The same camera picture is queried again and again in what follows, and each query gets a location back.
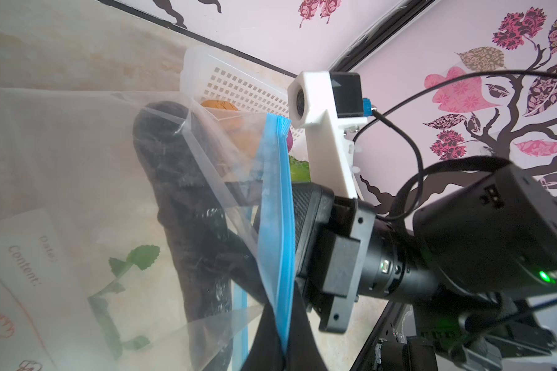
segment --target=black cloth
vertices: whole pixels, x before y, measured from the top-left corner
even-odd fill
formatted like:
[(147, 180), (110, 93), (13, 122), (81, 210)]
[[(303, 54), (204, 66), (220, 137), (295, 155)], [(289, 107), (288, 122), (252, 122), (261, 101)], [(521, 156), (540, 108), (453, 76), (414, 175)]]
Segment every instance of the black cloth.
[[(224, 210), (209, 187), (185, 138), (182, 125), (191, 115), (191, 128), (204, 150), (207, 135), (198, 118), (185, 106), (150, 103), (134, 121), (134, 148), (147, 174), (159, 207), (158, 220), (178, 272), (188, 322), (232, 309), (232, 279), (254, 299), (266, 304), (252, 350), (242, 370), (326, 370), (309, 327), (297, 285), (293, 297), (290, 340), (283, 357), (274, 313), (268, 304), (257, 264), (243, 240), (227, 228)], [(192, 363), (201, 364), (200, 350), (218, 328), (189, 333)], [(225, 371), (233, 345), (226, 345), (204, 371)]]

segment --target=label on bag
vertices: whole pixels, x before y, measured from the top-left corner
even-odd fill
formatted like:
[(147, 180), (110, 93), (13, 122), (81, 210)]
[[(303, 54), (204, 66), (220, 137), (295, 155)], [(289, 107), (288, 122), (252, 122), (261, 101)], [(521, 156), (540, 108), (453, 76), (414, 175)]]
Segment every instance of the label on bag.
[(117, 370), (44, 209), (0, 220), (0, 371)]

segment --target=pink wall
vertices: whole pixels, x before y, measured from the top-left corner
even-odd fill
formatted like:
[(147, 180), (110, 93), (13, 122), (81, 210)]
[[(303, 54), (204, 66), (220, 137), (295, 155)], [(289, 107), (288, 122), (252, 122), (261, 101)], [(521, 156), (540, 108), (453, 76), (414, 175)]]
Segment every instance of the pink wall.
[[(531, 7), (534, 9), (531, 13), (532, 16), (528, 19), (527, 12)], [(543, 14), (536, 11), (537, 8), (542, 10)], [(500, 45), (497, 45), (493, 41), (494, 33), (506, 33), (506, 31), (500, 30), (500, 27), (508, 13), (518, 14), (515, 15), (516, 19), (513, 23), (509, 22), (514, 26), (509, 27), (507, 32), (513, 29), (518, 30), (520, 26), (531, 27), (525, 31), (527, 33), (522, 36), (521, 41), (519, 36), (513, 39), (518, 43), (523, 42), (523, 45), (516, 48), (501, 42)], [(541, 26), (543, 16), (546, 16), (546, 19)], [(492, 53), (481, 60), (493, 63), (494, 68), (499, 68), (500, 61), (497, 59), (495, 62), (493, 60), (495, 58), (492, 57), (499, 57), (503, 54), (505, 68), (525, 69), (535, 62), (538, 56), (535, 45), (540, 45), (541, 49), (546, 49), (542, 52), (541, 62), (544, 62), (550, 55), (550, 47), (556, 45), (550, 42), (550, 33), (552, 33), (551, 41), (557, 39), (556, 20), (557, 0), (506, 0), (503, 2), (496, 0), (478, 2), (442, 0), (356, 68), (361, 75), (364, 96), (369, 97), (379, 109), (386, 111), (408, 96), (423, 90), (426, 84), (430, 86), (430, 83), (434, 85), (443, 81), (448, 73), (472, 72), (468, 68), (470, 63), (467, 61), (464, 64), (457, 53), (464, 53), (474, 48), (492, 48), (480, 50)], [(527, 39), (529, 34), (532, 35), (532, 41)], [(557, 64), (557, 46), (553, 49), (556, 50), (550, 61), (538, 70), (549, 70)], [(472, 68), (478, 69), (478, 66), (472, 65)], [(553, 181), (551, 188), (554, 189), (551, 189), (550, 192), (557, 196), (557, 183), (555, 183), (557, 182), (557, 166), (555, 168), (549, 166), (551, 163), (557, 165), (557, 124), (550, 126), (553, 123), (552, 120), (557, 119), (557, 85), (554, 88), (555, 93), (544, 95), (536, 93), (534, 88), (531, 90), (534, 82), (535, 77), (525, 77), (521, 84), (519, 81), (511, 82), (506, 77), (483, 78), (483, 81), (479, 81), (478, 78), (472, 81), (466, 80), (466, 84), (462, 87), (456, 84), (449, 85), (453, 88), (440, 89), (437, 93), (429, 93), (415, 100), (393, 113), (390, 119), (416, 141), (421, 149), (425, 166), (428, 166), (440, 159), (440, 156), (430, 147), (436, 143), (438, 135), (441, 135), (444, 129), (441, 126), (430, 127), (426, 123), (453, 113), (462, 115), (463, 117), (458, 116), (458, 124), (445, 129), (453, 130), (462, 137), (457, 140), (458, 147), (454, 157), (487, 153), (485, 147), (494, 147), (498, 155), (509, 157), (523, 168), (547, 166), (533, 169), (531, 173), (535, 179), (540, 179), (547, 174), (555, 174), (546, 179)], [(494, 97), (485, 84), (503, 87), (508, 94), (505, 97)], [(514, 104), (512, 103), (515, 95), (514, 86), (520, 85), (523, 85), (523, 89), (521, 94), (516, 97), (519, 99)], [(534, 104), (533, 107), (545, 109), (538, 108), (533, 111), (532, 106), (529, 109), (529, 100)], [(489, 129), (489, 136), (479, 137), (484, 126), (495, 116), (496, 109), (499, 111), (499, 116)], [(472, 117), (472, 113), (479, 119), (481, 130), (471, 134), (470, 123), (467, 121)], [(508, 125), (512, 121), (516, 124), (512, 130), (509, 130)], [(524, 135), (515, 133), (526, 125), (535, 123), (540, 125), (528, 126), (521, 133), (531, 128), (535, 130), (528, 131)], [(498, 134), (504, 128), (506, 128), (504, 134), (499, 137)], [(388, 194), (395, 195), (402, 184), (416, 173), (416, 160), (413, 152), (401, 137), (381, 124), (374, 125), (365, 132), (357, 143), (362, 147), (362, 152), (356, 155), (355, 164), (361, 168), (361, 177), (371, 186), (377, 187), (372, 188), (373, 192), (370, 192), (367, 184), (360, 181), (364, 197), (370, 202), (376, 205), (382, 204), (384, 207), (391, 202)], [(440, 188), (437, 192), (445, 189), (443, 194), (446, 194), (458, 189), (459, 185), (453, 183), (466, 185), (474, 181), (474, 179), (470, 179), (471, 177), (475, 176), (466, 173), (460, 174), (455, 179), (449, 180), (451, 184), (448, 184), (448, 181), (436, 181), (435, 179), (428, 183), (426, 180), (426, 186), (431, 186), (431, 190), (428, 192), (428, 195), (431, 195), (429, 201), (441, 197), (441, 194), (433, 193), (435, 189)], [(408, 219), (407, 222), (410, 227), (411, 220)]]
[(180, 26), (178, 20), (183, 20), (189, 31), (299, 74), (302, 70), (327, 70), (401, 0), (120, 2)]

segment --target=blue zipper seal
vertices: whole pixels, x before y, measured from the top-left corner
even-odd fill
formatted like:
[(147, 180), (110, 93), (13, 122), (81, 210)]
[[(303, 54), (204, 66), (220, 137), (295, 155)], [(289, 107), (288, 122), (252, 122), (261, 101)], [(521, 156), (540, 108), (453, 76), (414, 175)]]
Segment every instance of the blue zipper seal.
[(287, 353), (295, 288), (295, 211), (287, 150), (291, 121), (267, 114), (262, 135), (262, 202), (258, 268), (273, 307), (283, 353)]

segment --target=black cable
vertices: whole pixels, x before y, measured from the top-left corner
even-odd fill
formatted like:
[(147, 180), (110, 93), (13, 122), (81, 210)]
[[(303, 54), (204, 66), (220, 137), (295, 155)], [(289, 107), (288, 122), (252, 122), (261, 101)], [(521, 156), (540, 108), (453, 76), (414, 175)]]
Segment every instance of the black cable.
[[(483, 72), (473, 72), (471, 74), (466, 74), (466, 75), (462, 75), (460, 77), (449, 79), (447, 81), (444, 81), (441, 84), (437, 84), (437, 85), (434, 85), (434, 86), (432, 86), (428, 89), (425, 89), (422, 92), (419, 92), (419, 93), (415, 94), (414, 96), (411, 96), (408, 99), (405, 99), (402, 102), (400, 102), (399, 104), (390, 108), (389, 110), (384, 112), (384, 116), (387, 116), (387, 115), (391, 114), (392, 112), (394, 112), (397, 109), (401, 108), (402, 106), (406, 105), (408, 102), (411, 102), (411, 101), (417, 99), (418, 97), (421, 97), (421, 96), (423, 96), (423, 95), (425, 95), (429, 92), (432, 92), (434, 90), (442, 88), (446, 85), (457, 83), (458, 81), (462, 81), (462, 80), (472, 78), (472, 77), (478, 77), (478, 76), (505, 76), (505, 75), (524, 75), (524, 76), (540, 76), (540, 77), (546, 77), (546, 78), (557, 78), (557, 74), (550, 74), (549, 72), (541, 72), (541, 71), (537, 71), (537, 70), (489, 70), (489, 71), (483, 71)], [(361, 134), (363, 134), (365, 130), (369, 129), (376, 121), (377, 120), (373, 120), (370, 123), (368, 123), (367, 125), (365, 125), (363, 128), (361, 128), (361, 130), (359, 130), (357, 132), (357, 134), (355, 134), (355, 137), (353, 138), (353, 142), (357, 142), (357, 139), (359, 139)]]
[(387, 127), (391, 128), (392, 130), (396, 131), (401, 137), (404, 138), (404, 140), (406, 140), (408, 142), (408, 144), (410, 145), (410, 147), (413, 149), (413, 151), (415, 152), (415, 156), (417, 158), (417, 195), (415, 196), (415, 200), (413, 201), (413, 205), (408, 208), (407, 211), (403, 210), (401, 211), (401, 213), (399, 215), (395, 215), (395, 216), (387, 216), (387, 217), (382, 217), (380, 215), (376, 215), (376, 219), (379, 219), (381, 221), (394, 221), (394, 220), (399, 220), (399, 219), (404, 219), (407, 216), (410, 215), (411, 212), (413, 212), (415, 210), (416, 207), (419, 206), (419, 203), (421, 202), (421, 195), (423, 194), (423, 158), (421, 157), (421, 152), (419, 151), (419, 147), (417, 147), (417, 145), (415, 144), (415, 142), (413, 141), (413, 139), (411, 139), (407, 133), (403, 132), (398, 126), (394, 125), (390, 120), (388, 120), (386, 117), (384, 117), (381, 113), (379, 113), (377, 110), (372, 109), (371, 113), (373, 114), (373, 116), (375, 117), (374, 121), (381, 121), (383, 123), (385, 123), (387, 125)]
[[(464, 159), (454, 159), (440, 161), (428, 166), (423, 170), (422, 176), (419, 174), (411, 177), (396, 193), (394, 197), (394, 202), (390, 206), (390, 214), (397, 214), (404, 211), (404, 206), (408, 198), (413, 185), (423, 179), (423, 176), (443, 173), (443, 172), (488, 172), (494, 173), (502, 167), (508, 166), (512, 162), (510, 160), (502, 159), (501, 157), (489, 157), (489, 156), (471, 156), (465, 157)], [(399, 232), (402, 236), (408, 235), (406, 231), (406, 226), (402, 221), (394, 221), (392, 227), (396, 232)]]
[(451, 347), (450, 350), (448, 351), (448, 354), (451, 357), (451, 353), (454, 350), (454, 348), (456, 348), (458, 345), (466, 345), (467, 343), (471, 342), (471, 341), (475, 341), (476, 339), (478, 339), (479, 337), (482, 337), (483, 335), (487, 334), (487, 332), (493, 330), (496, 327), (499, 326), (503, 326), (506, 323), (510, 323), (513, 321), (517, 321), (518, 319), (524, 318), (526, 316), (529, 316), (535, 312), (538, 312), (540, 310), (543, 309), (547, 309), (550, 308), (552, 306), (557, 305), (557, 299), (553, 299), (552, 301), (546, 301), (542, 304), (538, 304), (535, 305), (534, 307), (528, 308), (527, 310), (525, 310), (524, 312), (519, 312), (519, 313), (514, 313), (512, 315), (509, 316), (505, 316), (501, 319), (498, 319), (496, 321), (493, 321), (489, 324), (487, 324), (487, 326), (485, 326), (483, 329), (477, 331), (477, 332), (473, 332), (471, 334), (465, 335), (464, 337), (462, 337), (460, 340), (456, 341)]

